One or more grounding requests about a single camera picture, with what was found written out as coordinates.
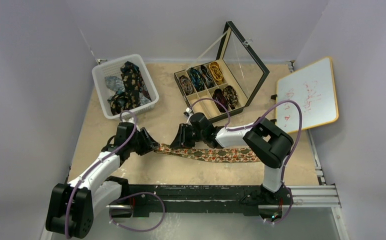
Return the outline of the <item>paisley orange green tie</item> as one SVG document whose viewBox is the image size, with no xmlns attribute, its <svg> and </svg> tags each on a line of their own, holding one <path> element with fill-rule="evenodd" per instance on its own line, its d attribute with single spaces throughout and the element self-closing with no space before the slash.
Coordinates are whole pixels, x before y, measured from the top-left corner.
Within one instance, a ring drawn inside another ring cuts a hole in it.
<svg viewBox="0 0 386 240">
<path fill-rule="evenodd" d="M 180 148 L 172 149 L 168 144 L 161 143 L 154 150 L 157 154 L 173 155 L 185 159 L 203 161 L 208 163 L 258 163 L 260 159 L 247 147 L 225 149 L 198 149 Z"/>
</svg>

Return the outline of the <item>black tie organizer box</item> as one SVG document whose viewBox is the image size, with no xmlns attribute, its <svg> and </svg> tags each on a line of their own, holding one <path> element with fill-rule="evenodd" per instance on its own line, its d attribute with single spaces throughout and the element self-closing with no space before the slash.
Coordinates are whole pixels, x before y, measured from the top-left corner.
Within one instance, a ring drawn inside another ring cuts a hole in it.
<svg viewBox="0 0 386 240">
<path fill-rule="evenodd" d="M 248 107 L 270 71 L 232 21 L 199 57 L 174 73 L 186 105 L 212 122 Z"/>
</svg>

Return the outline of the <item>white plastic basket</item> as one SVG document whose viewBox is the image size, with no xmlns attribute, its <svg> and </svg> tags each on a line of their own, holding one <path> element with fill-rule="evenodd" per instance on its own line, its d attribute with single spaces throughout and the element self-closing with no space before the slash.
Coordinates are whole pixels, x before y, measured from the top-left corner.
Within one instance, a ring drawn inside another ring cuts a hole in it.
<svg viewBox="0 0 386 240">
<path fill-rule="evenodd" d="M 127 117 L 154 108 L 159 94 L 149 71 L 138 54 L 131 54 L 101 63 L 92 69 L 92 76 L 104 116 L 110 120 Z"/>
</svg>

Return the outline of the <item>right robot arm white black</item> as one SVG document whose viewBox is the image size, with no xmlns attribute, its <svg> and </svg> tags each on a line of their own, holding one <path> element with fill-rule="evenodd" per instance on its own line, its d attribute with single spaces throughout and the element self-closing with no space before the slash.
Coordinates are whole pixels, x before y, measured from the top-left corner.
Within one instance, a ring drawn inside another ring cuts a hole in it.
<svg viewBox="0 0 386 240">
<path fill-rule="evenodd" d="M 285 166 L 297 145 L 273 122 L 264 117 L 237 128 L 214 126 L 203 113 L 194 113 L 180 124 L 170 148 L 191 149 L 199 142 L 212 149 L 248 146 L 265 166 L 262 199 L 272 204 L 281 197 Z"/>
</svg>

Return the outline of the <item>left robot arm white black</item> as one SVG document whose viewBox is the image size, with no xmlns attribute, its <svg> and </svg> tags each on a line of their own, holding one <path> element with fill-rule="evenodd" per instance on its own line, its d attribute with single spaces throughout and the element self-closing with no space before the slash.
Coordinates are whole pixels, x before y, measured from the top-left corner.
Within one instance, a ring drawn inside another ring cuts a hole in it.
<svg viewBox="0 0 386 240">
<path fill-rule="evenodd" d="M 116 134 L 101 149 L 97 159 L 76 179 L 58 183 L 51 192 L 45 228 L 67 238 L 82 239 L 94 218 L 112 202 L 135 204 L 127 179 L 111 174 L 131 153 L 139 156 L 158 149 L 159 143 L 145 128 L 129 121 L 120 122 Z"/>
</svg>

